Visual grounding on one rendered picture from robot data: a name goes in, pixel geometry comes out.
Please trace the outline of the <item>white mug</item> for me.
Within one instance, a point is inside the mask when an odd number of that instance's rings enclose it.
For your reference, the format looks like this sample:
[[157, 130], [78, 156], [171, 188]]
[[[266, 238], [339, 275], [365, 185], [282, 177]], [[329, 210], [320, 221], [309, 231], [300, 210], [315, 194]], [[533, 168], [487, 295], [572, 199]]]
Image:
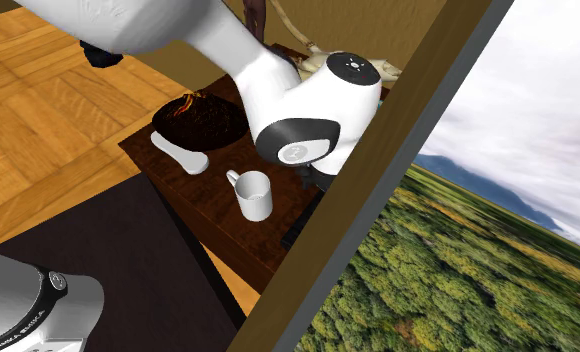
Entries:
[[242, 215], [249, 221], [261, 222], [273, 210], [271, 183], [260, 171], [238, 174], [228, 170], [226, 177], [234, 189]]

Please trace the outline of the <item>dark brown wooden table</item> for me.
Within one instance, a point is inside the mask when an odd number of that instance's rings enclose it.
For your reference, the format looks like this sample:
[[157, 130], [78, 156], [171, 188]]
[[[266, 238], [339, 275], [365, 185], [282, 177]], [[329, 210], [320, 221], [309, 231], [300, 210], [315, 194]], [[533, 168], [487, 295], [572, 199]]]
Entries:
[[[262, 293], [287, 254], [281, 239], [319, 193], [291, 168], [263, 161], [250, 135], [207, 153], [208, 168], [190, 175], [154, 146], [148, 124], [119, 143], [170, 203], [196, 238], [249, 286]], [[272, 214], [262, 222], [246, 220], [226, 172], [261, 171], [272, 185]]]

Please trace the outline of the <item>beige bone-shaped figure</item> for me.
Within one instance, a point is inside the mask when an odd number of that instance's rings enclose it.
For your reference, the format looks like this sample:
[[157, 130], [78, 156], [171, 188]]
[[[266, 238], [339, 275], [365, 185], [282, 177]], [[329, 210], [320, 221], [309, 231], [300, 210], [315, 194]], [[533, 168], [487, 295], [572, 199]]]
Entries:
[[[321, 50], [313, 41], [298, 30], [292, 24], [278, 0], [269, 0], [269, 2], [274, 7], [288, 31], [311, 53], [307, 59], [295, 59], [301, 79], [306, 80], [325, 63], [330, 52]], [[390, 64], [385, 59], [368, 59], [368, 62], [375, 67], [383, 82], [395, 82], [402, 73], [401, 69]]]

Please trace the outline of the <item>black volcano-shaped mound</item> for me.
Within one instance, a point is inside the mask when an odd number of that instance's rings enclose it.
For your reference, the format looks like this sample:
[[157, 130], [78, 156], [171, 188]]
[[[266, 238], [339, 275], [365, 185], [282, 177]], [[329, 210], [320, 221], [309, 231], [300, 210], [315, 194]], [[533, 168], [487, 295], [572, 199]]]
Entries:
[[204, 91], [166, 103], [154, 114], [152, 126], [170, 143], [195, 152], [224, 148], [249, 131], [238, 106]]

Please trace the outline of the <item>white flat oblong object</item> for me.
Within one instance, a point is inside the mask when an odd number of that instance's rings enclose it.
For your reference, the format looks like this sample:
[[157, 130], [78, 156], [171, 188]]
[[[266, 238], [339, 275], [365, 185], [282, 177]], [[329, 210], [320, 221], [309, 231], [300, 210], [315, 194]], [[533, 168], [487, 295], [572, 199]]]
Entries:
[[157, 131], [150, 136], [156, 148], [175, 160], [189, 175], [203, 173], [209, 166], [209, 158], [203, 152], [194, 152], [183, 149], [165, 139]]

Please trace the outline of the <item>dark brown figure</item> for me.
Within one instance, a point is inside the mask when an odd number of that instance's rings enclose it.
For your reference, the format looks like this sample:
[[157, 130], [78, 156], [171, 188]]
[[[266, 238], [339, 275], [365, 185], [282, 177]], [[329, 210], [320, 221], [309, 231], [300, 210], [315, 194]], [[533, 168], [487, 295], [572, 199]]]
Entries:
[[266, 0], [242, 0], [245, 26], [260, 41], [264, 41]]

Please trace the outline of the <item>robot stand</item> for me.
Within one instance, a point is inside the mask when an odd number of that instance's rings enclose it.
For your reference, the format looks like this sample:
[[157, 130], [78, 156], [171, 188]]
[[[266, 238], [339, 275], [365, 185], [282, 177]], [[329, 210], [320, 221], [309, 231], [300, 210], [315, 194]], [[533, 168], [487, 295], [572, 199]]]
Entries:
[[144, 175], [0, 244], [0, 352], [228, 352], [244, 319]]

